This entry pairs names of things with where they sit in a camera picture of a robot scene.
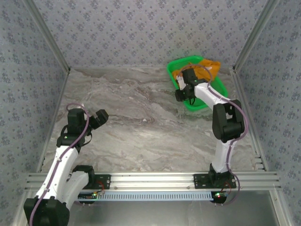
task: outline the wall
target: wall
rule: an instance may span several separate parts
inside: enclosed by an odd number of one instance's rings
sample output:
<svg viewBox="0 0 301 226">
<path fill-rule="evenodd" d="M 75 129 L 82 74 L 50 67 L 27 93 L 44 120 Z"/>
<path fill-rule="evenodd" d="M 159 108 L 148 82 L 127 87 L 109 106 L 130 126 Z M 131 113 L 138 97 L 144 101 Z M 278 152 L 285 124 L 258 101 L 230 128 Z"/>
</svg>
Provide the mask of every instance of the wall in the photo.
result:
<svg viewBox="0 0 301 226">
<path fill-rule="evenodd" d="M 71 67 L 234 64 L 266 0 L 37 0 Z"/>
<path fill-rule="evenodd" d="M 282 0 L 239 72 L 269 169 L 301 225 L 301 3 Z"/>
<path fill-rule="evenodd" d="M 0 6 L 0 225 L 8 226 L 24 174 L 37 168 L 65 75 L 23 2 Z"/>
</svg>

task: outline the marble surface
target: marble surface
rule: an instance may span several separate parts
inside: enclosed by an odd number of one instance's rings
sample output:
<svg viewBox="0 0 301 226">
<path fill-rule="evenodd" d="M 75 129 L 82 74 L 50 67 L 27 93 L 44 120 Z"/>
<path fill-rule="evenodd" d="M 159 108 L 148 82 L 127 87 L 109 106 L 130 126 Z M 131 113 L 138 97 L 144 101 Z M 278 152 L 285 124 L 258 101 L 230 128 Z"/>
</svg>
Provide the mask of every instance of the marble surface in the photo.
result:
<svg viewBox="0 0 301 226">
<path fill-rule="evenodd" d="M 235 98 L 227 70 L 219 77 Z M 107 68 L 72 70 L 49 142 L 43 172 L 53 161 L 56 139 L 67 124 L 67 103 L 83 103 L 90 113 L 105 109 L 108 122 L 93 132 L 74 166 L 92 165 L 95 171 L 208 170 L 216 146 L 209 108 L 189 112 L 174 97 L 166 68 Z M 250 137 L 239 141 L 231 167 L 253 170 Z"/>
</svg>

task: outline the green tray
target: green tray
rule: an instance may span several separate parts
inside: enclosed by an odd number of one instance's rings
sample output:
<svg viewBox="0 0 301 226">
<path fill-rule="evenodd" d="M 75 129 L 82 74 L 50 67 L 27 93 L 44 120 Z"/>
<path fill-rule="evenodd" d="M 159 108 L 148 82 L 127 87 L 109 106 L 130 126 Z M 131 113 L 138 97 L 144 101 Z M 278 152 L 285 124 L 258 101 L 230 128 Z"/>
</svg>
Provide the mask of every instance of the green tray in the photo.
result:
<svg viewBox="0 0 301 226">
<path fill-rule="evenodd" d="M 179 70 L 182 67 L 184 67 L 185 65 L 187 65 L 188 63 L 193 63 L 193 64 L 198 64 L 201 60 L 203 60 L 204 58 L 201 56 L 189 56 L 189 57 L 185 57 L 182 59 L 178 59 L 178 60 L 174 60 L 172 62 L 170 62 L 166 69 L 167 72 L 171 78 L 171 80 L 173 81 L 174 87 L 176 89 L 179 88 L 178 83 L 176 82 L 176 80 L 174 80 L 172 72 L 175 70 Z M 226 89 L 226 87 L 223 85 L 222 81 L 220 80 L 220 78 L 218 76 L 215 77 L 215 80 L 213 82 L 211 82 L 211 86 L 220 94 L 222 94 L 225 97 L 228 97 L 228 91 Z M 194 102 L 193 105 L 189 104 L 189 100 L 185 100 L 184 101 L 184 105 L 187 107 L 187 109 L 189 111 L 197 111 L 197 110 L 201 110 L 205 107 L 208 107 L 202 100 L 196 98 L 196 101 Z"/>
</svg>

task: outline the yellow object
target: yellow object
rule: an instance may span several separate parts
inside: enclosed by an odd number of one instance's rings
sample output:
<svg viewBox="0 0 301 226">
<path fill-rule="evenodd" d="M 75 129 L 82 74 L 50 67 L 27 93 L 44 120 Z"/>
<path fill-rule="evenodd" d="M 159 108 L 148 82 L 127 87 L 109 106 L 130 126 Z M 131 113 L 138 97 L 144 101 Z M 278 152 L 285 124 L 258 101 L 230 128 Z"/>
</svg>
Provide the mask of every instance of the yellow object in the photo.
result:
<svg viewBox="0 0 301 226">
<path fill-rule="evenodd" d="M 212 61 L 212 60 L 206 60 L 203 59 L 201 60 L 199 63 L 199 65 L 203 65 L 204 67 L 206 67 L 212 74 L 213 77 L 213 81 L 221 67 L 221 63 L 218 61 Z M 191 66 L 188 67 L 189 68 L 193 68 L 194 69 L 194 73 L 196 74 L 198 79 L 206 79 L 207 81 L 210 81 L 210 75 L 209 73 L 202 67 L 198 67 L 198 66 Z M 177 76 L 179 74 L 180 70 L 175 70 L 172 72 L 174 79 L 177 79 Z"/>
</svg>

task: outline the patterned wallpaper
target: patterned wallpaper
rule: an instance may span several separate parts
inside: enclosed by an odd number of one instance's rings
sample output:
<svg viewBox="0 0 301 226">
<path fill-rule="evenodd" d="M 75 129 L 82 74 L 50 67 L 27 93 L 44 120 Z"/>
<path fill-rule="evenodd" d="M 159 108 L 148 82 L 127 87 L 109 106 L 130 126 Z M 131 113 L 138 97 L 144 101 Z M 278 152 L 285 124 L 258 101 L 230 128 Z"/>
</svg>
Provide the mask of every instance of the patterned wallpaper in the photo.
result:
<svg viewBox="0 0 301 226">
<path fill-rule="evenodd" d="M 64 80 L 21 0 L 0 3 L 0 225 L 10 225 L 34 172 Z"/>
<path fill-rule="evenodd" d="M 282 0 L 239 72 L 269 169 L 301 225 L 301 2 Z"/>
<path fill-rule="evenodd" d="M 267 0 L 36 0 L 71 67 L 234 64 Z"/>
</svg>

